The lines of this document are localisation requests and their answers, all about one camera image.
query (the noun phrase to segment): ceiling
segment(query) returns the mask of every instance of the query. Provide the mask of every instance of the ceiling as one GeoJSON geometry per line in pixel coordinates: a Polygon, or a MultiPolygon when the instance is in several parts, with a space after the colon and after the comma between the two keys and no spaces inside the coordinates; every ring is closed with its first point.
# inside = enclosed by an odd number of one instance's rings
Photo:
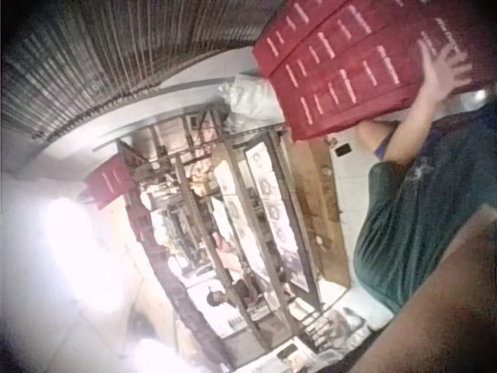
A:
{"type": "Polygon", "coordinates": [[[55,0],[24,9],[2,40],[3,129],[46,147],[204,58],[252,45],[282,2],[55,0]]]}

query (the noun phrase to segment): green shirt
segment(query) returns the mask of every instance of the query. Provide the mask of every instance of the green shirt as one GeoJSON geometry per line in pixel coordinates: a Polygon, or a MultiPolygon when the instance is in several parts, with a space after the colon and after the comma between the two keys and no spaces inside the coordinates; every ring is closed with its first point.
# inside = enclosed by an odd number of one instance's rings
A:
{"type": "Polygon", "coordinates": [[[459,228],[497,207],[495,113],[443,137],[405,177],[389,162],[370,171],[370,206],[357,241],[360,283],[394,314],[435,270],[459,228]]]}

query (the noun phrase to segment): hand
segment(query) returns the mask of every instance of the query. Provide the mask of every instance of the hand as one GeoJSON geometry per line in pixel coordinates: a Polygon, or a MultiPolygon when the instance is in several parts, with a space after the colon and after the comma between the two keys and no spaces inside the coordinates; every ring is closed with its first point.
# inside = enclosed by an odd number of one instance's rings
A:
{"type": "Polygon", "coordinates": [[[471,64],[464,64],[467,60],[467,53],[454,53],[452,57],[449,57],[454,46],[448,44],[433,59],[425,42],[418,40],[418,43],[421,48],[422,69],[425,76],[422,89],[434,103],[444,101],[456,88],[471,83],[471,78],[461,77],[472,69],[471,64]]]}

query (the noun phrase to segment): brown cardboard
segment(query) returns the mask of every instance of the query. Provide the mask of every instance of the brown cardboard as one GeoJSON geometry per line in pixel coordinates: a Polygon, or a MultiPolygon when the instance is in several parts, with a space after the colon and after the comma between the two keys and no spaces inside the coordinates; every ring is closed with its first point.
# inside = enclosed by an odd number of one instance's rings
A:
{"type": "Polygon", "coordinates": [[[314,262],[327,281],[350,286],[349,262],[340,225],[333,165],[322,139],[282,138],[294,187],[312,245],[314,262]]]}

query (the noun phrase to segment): white plastic bag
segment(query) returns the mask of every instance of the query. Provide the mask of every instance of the white plastic bag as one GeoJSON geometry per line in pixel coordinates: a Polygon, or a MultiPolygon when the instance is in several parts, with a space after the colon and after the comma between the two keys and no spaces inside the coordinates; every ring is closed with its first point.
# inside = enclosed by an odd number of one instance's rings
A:
{"type": "Polygon", "coordinates": [[[232,83],[219,88],[231,111],[264,123],[284,122],[283,111],[269,81],[248,75],[237,75],[232,83]]]}

